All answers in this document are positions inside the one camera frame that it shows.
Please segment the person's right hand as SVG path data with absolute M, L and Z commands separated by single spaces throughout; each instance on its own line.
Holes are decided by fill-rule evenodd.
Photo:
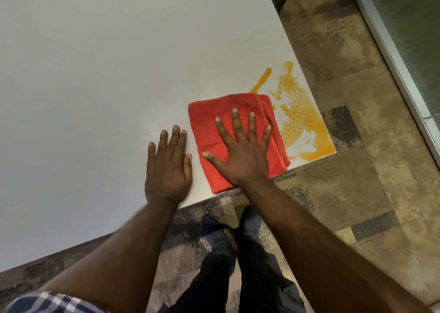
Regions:
M 216 117 L 215 123 L 217 131 L 228 149 L 228 171 L 219 172 L 233 186 L 245 190 L 255 184 L 270 181 L 268 175 L 267 153 L 262 153 L 259 149 L 257 139 L 256 115 L 254 112 L 249 114 L 249 126 L 246 133 L 248 143 L 237 143 L 225 128 L 221 118 Z

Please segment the person's left hand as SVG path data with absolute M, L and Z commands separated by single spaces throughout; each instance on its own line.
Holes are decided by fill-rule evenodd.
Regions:
M 186 183 L 183 171 L 184 156 L 187 153 L 187 132 L 180 128 L 181 156 L 172 161 L 166 160 L 166 147 L 171 138 L 167 130 L 162 130 L 156 145 L 156 163 L 152 170 L 147 170 L 145 197 L 148 204 L 166 200 L 179 205 L 187 199 L 192 183 Z

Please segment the red microfibre cloth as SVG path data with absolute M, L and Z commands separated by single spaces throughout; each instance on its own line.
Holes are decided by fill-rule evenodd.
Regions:
M 234 136 L 231 117 L 233 108 L 239 110 L 246 133 L 249 127 L 249 114 L 255 113 L 258 142 L 263 138 L 266 127 L 268 125 L 272 127 L 267 150 L 268 174 L 272 178 L 286 172 L 290 160 L 278 129 L 274 107 L 270 98 L 264 94 L 231 94 L 191 103 L 188 113 L 199 155 L 206 151 L 214 153 L 223 161 L 228 159 L 228 149 L 217 131 L 215 118 L 220 117 L 227 132 Z

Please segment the person's right forearm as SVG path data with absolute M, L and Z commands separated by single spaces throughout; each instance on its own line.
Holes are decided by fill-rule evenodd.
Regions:
M 432 313 L 270 179 L 237 185 L 273 233 L 315 313 Z

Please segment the person's left forearm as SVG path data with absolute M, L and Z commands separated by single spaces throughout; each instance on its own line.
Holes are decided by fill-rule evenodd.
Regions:
M 152 199 L 103 244 L 44 284 L 110 313 L 145 313 L 163 239 L 179 203 Z

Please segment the orange sauce spill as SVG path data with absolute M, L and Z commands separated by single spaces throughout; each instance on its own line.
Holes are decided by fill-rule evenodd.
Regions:
M 297 62 L 285 61 L 258 70 L 249 93 L 265 94 L 272 103 L 289 169 L 337 153 L 305 75 Z

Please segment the black left shoe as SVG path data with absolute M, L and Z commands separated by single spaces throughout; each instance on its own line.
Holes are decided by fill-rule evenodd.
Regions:
M 228 229 L 228 225 L 218 222 L 211 215 L 204 215 L 201 219 L 201 235 L 204 237 L 215 232 L 222 232 L 224 229 Z

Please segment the black shoe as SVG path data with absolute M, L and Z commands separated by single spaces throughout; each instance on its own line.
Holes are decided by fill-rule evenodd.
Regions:
M 262 218 L 252 205 L 247 205 L 240 218 L 239 228 L 242 233 L 259 239 Z
M 211 215 L 204 215 L 201 219 L 201 235 L 204 237 L 215 232 L 222 232 L 224 229 L 228 229 L 228 225 L 218 222 Z

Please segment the black right shoe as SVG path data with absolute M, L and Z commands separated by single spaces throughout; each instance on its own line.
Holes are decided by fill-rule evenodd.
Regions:
M 259 239 L 262 218 L 252 205 L 247 205 L 240 218 L 239 228 L 242 233 Z

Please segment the dark blue trousers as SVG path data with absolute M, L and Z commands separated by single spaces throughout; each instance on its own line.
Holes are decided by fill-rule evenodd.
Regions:
M 175 304 L 158 313 L 226 313 L 230 277 L 241 272 L 239 313 L 307 313 L 296 284 L 283 276 L 260 238 L 228 227 L 204 237 L 211 246 L 200 272 Z

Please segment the plaid shirt sleeve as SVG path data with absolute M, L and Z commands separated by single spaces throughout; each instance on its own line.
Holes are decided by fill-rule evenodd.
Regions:
M 109 313 L 109 311 L 67 294 L 42 291 L 18 297 L 3 313 Z

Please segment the grey metal door frame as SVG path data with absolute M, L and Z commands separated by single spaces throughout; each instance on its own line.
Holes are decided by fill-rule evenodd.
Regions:
M 440 0 L 355 0 L 440 169 Z

